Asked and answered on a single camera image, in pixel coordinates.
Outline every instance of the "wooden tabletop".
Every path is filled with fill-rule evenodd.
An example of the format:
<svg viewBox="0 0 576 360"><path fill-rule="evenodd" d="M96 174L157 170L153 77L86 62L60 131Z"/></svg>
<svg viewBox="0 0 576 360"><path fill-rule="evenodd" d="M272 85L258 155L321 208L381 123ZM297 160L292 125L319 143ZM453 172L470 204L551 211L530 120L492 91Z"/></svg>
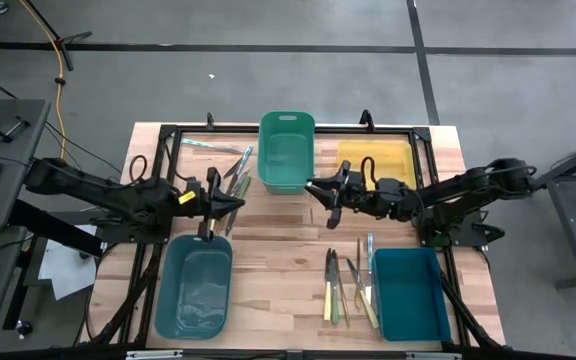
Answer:
<svg viewBox="0 0 576 360"><path fill-rule="evenodd" d="M122 181L128 182L128 163L136 155L144 155L148 164L155 156L161 123L136 123L128 148ZM430 127L435 160L440 180L465 170L457 129L452 126ZM352 300L355 286L350 272L340 263L342 283L348 297L351 326L342 319L332 326L323 321L324 258L333 247L340 256L356 257L356 239L375 234L375 249L417 247L418 239L410 223L377 221L367 215L344 212L335 230L325 227L329 213L312 196L270 195L257 176L256 134L184 134L184 138L214 145L245 150L253 145L247 166L252 181L246 205L240 209L235 227L229 236L233 247L233 278L230 309L223 331L203 341L168 340L154 328L159 281L148 335L149 348L226 348L226 349L309 349L309 350L436 350L436 342L387 342L370 326L363 309L357 310ZM340 140L405 140L397 135L332 135L315 136L315 168L317 175L336 172L337 146ZM428 184L425 154L420 156L425 183ZM224 174L238 156L182 145L177 170L183 176L204 179L208 166L216 166ZM167 169L164 162L163 174ZM134 171L140 172L140 166ZM184 189L183 181L175 186ZM177 218L171 239L178 234L197 231L198 219ZM91 329L97 334L123 302L128 289L135 245L115 247L100 266L90 303ZM498 342L504 343L490 273L481 254L472 249L455 248L462 297L480 324ZM366 256L362 249L362 269ZM164 257L160 266L164 267ZM443 266L443 256L438 256ZM454 312L446 299L451 332L458 342ZM131 338L141 316L141 300L133 317Z"/></svg>

